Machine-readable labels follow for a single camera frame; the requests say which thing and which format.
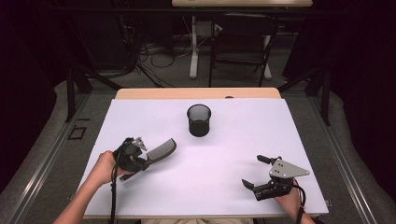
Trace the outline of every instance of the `white tabletop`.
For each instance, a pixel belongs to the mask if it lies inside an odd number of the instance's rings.
[[[188,131],[187,109],[205,104],[212,110],[210,132],[202,138]],[[327,214],[315,174],[283,99],[113,100],[92,150],[84,176],[105,150],[126,137],[141,136],[148,150],[169,138],[176,151],[117,187],[118,218],[278,217],[284,211],[272,200],[257,202],[241,179],[255,185],[270,180],[271,165],[257,155],[281,156],[308,170],[297,177],[305,189],[306,212]],[[110,185],[92,198],[85,217],[108,217]]]
[[[174,7],[311,7],[312,0],[172,0]]]

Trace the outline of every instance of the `chair backrest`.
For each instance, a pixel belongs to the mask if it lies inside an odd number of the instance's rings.
[[[236,35],[275,35],[277,33],[277,19],[261,14],[224,13],[213,20],[212,35],[216,27],[221,32]]]

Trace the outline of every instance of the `person's left hand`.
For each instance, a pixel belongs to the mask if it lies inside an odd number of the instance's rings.
[[[114,161],[113,152],[106,151],[99,155],[96,164],[93,166],[90,174],[86,181],[94,184],[97,188],[111,181],[112,171],[116,165]],[[117,175],[131,175],[132,172],[124,171],[121,168],[118,169]]]

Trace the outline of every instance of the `person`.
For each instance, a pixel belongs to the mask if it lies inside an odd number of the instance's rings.
[[[96,191],[104,184],[111,181],[111,173],[115,166],[113,152],[105,151],[99,155],[96,164],[91,169],[86,180],[79,187],[73,200],[66,206],[62,213],[55,219],[54,224],[80,223],[83,219],[85,210]],[[118,169],[117,175],[130,175],[131,172]],[[300,195],[296,188],[292,188],[289,194],[274,198],[276,202],[285,210],[286,213],[296,221],[300,209]],[[160,219],[143,219],[143,224],[189,224],[189,223],[207,223],[211,224],[252,224],[250,218],[221,218],[221,219],[166,219],[164,222]],[[314,221],[306,212],[303,213],[301,224],[322,223]]]

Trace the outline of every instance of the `black mesh cup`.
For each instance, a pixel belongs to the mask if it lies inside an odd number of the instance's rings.
[[[206,105],[192,105],[187,111],[189,130],[195,137],[203,137],[209,133],[211,111]]]

